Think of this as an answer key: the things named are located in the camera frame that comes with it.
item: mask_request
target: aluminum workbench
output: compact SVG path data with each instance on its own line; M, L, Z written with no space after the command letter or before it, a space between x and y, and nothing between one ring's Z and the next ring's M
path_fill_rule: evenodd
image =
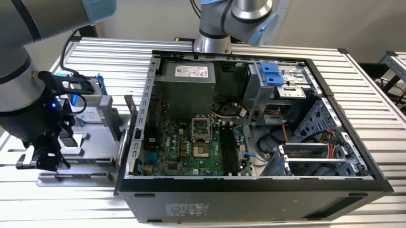
M406 52L388 51L381 63L386 64L400 79L406 82Z
M153 50L186 52L193 50L193 46L190 42L83 38L70 47L66 66L86 76L95 76L98 73L103 75L107 92L114 96L114 107L122 113L127 112L125 95L133 94L135 103L141 102ZM366 148L390 180L394 193L333 222L199 223L167 226L349 228L357 224L360 228L406 227L406 119L352 56L337 49L276 46L258 48L246 45L234 45L233 53L313 59ZM58 64L51 71L59 71ZM10 143L4 140L6 136L2 139L0 145ZM4 160L11 159L11 152L0 151L0 165ZM126 203L114 198L114 188L39 188L35 185L38 173L38 170L18 171L14 166L0 167L0 221L12 221L20 227L149 226L138 224Z

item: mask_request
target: robotic arm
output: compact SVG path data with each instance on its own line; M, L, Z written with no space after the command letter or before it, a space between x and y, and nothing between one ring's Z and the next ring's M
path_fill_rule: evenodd
M63 65L73 72L70 77L38 72L24 45L95 24L115 8L117 0L0 1L0 126L27 148L34 147L33 155L22 156L19 169L57 171L62 163L70 168L58 139L77 146L71 128L77 113L69 101L57 97L94 93L87 79ZM250 45L262 45L278 21L272 8L273 0L202 0L195 51L230 53L230 35ZM66 88L63 82L79 86Z
M278 22L273 0L202 0L195 52L230 53L230 35L252 46L264 45Z
M65 94L93 94L87 79L74 71L71 77L37 72L24 45L47 39L111 16L115 0L3 0L0 2L0 126L34 146L33 158L22 156L18 169L57 171L69 162L58 138L73 146L75 124ZM63 82L79 85L66 88Z

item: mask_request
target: metal case frame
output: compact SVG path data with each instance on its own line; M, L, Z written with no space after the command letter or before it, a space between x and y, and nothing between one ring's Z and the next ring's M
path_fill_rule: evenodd
M141 103L138 122L146 119L149 109L149 93L158 67L158 57L183 60L191 53L153 52L153 61L145 87L145 98ZM134 143L125 149L125 157L115 193L125 197L126 202L141 222L217 222L217 221L286 221L286 220L333 220L369 204L393 192L393 188L369 154L358 134L349 122L345 112L334 98L332 89L313 63L312 59L292 59L276 57L253 57L242 55L193 54L195 60L225 61L233 58L241 62L261 60L300 60L306 65L321 85L342 128L349 133L354 145L369 166L373 180L324 180L278 178L262 180L175 180L129 179L126 162L129 156L137 156L131 149L142 145L143 130L135 127ZM203 208L199 216L174 215L174 207L195 211ZM260 208L258 211L245 208Z

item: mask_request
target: label sticker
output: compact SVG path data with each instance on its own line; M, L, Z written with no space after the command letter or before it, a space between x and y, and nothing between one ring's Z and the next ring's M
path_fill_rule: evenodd
M209 67L206 66L177 66L177 77L209 77Z
M209 203L167 203L166 213L169 216L207 216Z
M241 116L245 117L248 115L248 110L244 108L241 111Z
M78 112L82 110L83 107L74 107L73 106L73 111ZM102 118L98 112L98 108L97 107L87 107L85 112L78 114L77 117L83 120L87 123L99 123L102 122Z
M294 81L294 77L293 76L284 76L285 81Z

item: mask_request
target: motherboard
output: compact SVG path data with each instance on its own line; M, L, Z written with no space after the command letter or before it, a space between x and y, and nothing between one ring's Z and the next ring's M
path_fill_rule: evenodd
M187 122L166 119L161 137L158 151L147 151L145 175L252 176L241 125L215 124L205 116Z

